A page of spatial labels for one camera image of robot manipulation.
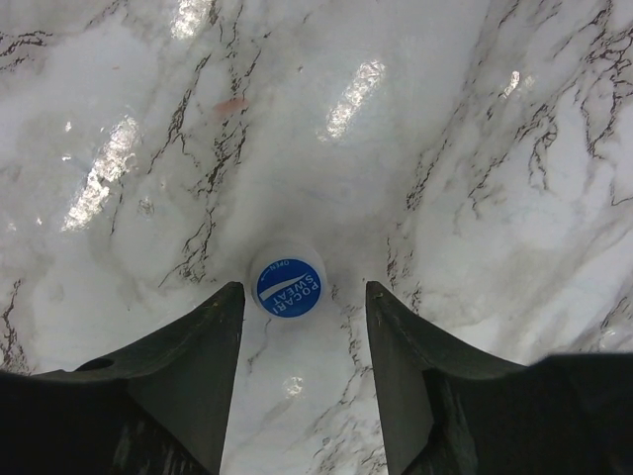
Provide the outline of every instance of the blue label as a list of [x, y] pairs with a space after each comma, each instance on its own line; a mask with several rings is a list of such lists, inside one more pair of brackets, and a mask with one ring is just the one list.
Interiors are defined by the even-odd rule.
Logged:
[[266, 267], [257, 279], [257, 298], [268, 312], [291, 319], [311, 310], [321, 287], [317, 272], [302, 260], [283, 259]]

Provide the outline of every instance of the white bottle cap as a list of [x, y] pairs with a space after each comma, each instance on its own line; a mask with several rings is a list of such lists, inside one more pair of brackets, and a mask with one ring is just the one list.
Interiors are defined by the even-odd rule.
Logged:
[[250, 280], [257, 306], [284, 320], [297, 319], [314, 310], [327, 287], [318, 253], [294, 241], [264, 247], [251, 264]]

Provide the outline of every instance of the pink stain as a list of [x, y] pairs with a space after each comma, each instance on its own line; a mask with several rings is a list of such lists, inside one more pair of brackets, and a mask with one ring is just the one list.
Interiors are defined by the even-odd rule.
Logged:
[[220, 104], [216, 104], [214, 106], [214, 111], [220, 117], [227, 116], [232, 114], [233, 112], [243, 111], [248, 107], [248, 101], [246, 99], [241, 99], [238, 97], [234, 97], [232, 99], [228, 99], [227, 101], [221, 102]]

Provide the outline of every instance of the pocari sweat logo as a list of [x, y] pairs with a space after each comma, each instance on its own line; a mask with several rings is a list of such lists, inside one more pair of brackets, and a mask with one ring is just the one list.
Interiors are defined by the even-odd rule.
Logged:
[[315, 269], [298, 259], [283, 259], [266, 267], [257, 279], [257, 298], [271, 314], [300, 317], [318, 302], [321, 282]]

